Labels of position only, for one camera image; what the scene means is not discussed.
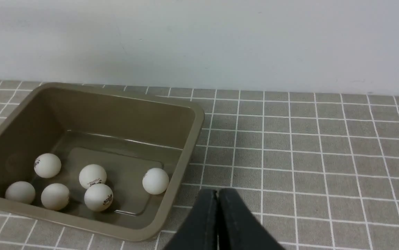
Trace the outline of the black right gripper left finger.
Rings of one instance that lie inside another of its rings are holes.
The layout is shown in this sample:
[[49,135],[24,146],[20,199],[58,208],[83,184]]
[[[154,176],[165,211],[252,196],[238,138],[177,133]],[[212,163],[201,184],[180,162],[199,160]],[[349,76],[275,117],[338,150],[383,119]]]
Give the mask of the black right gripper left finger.
[[201,189],[186,219],[165,245],[165,250],[216,250],[217,191]]

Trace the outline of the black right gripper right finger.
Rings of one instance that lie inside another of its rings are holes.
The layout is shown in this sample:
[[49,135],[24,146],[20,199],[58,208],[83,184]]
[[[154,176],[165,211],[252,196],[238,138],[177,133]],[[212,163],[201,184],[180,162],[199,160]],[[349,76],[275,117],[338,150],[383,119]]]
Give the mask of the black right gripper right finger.
[[220,250],[283,250],[245,205],[235,189],[218,193]]

